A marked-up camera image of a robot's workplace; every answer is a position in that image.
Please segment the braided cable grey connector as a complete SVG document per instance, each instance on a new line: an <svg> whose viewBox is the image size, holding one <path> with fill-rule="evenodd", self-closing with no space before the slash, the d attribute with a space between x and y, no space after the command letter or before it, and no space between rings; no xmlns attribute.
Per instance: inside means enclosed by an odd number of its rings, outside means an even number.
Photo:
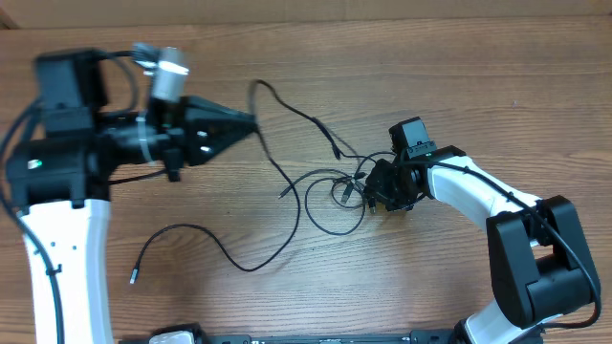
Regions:
<svg viewBox="0 0 612 344"><path fill-rule="evenodd" d="M332 196L333 201L339 205L340 207L347 209L357 209L360 206L366 208L371 214L376 214L376 201L372 198L369 198L365 193L365 185L360 182L360 179L365 176L364 172L358 172L353 177L340 177L332 180L332 189L330 194ZM336 196L336 189L340 186L344 185L345 188L342 191L342 195L340 199ZM351 195L356 192L361 197L361 204L358 205L348 205L348 201L351 198Z"/></svg>

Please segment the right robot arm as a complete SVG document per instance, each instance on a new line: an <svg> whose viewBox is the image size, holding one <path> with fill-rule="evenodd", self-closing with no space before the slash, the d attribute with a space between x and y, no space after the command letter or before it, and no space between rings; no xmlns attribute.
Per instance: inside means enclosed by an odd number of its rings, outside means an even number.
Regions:
<svg viewBox="0 0 612 344"><path fill-rule="evenodd" d="M424 198L447 204L487 236L494 299L453 329L413 331L413 343L540 343L549 329L601 317L601 283L574 205L521 192L455 146L437 147L420 118L388 130L394 158L367 176L370 207L410 210Z"/></svg>

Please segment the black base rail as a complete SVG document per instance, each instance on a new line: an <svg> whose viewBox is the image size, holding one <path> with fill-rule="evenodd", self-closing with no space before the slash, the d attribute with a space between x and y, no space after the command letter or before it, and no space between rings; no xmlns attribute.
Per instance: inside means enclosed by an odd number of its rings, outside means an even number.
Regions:
<svg viewBox="0 0 612 344"><path fill-rule="evenodd" d="M196 343L196 344L468 344L467 333L454 329L413 330L409 333L351 335L289 335L252 337L247 334L209 335L199 324L183 324L158 329L149 336L119 340L120 344Z"/></svg>

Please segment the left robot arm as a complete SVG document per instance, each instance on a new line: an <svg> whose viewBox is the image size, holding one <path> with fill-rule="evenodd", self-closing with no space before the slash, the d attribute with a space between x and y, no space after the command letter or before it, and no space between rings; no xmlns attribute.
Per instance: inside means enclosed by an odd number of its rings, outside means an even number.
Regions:
<svg viewBox="0 0 612 344"><path fill-rule="evenodd" d="M148 98L108 111L105 60L140 65ZM252 115L187 97L183 54L144 44L108 53L85 48L40 55L40 95L27 111L40 140L24 136L7 162L11 203L26 230L35 336L40 343L109 343L106 238L115 170L160 162L173 182L253 133Z"/></svg>

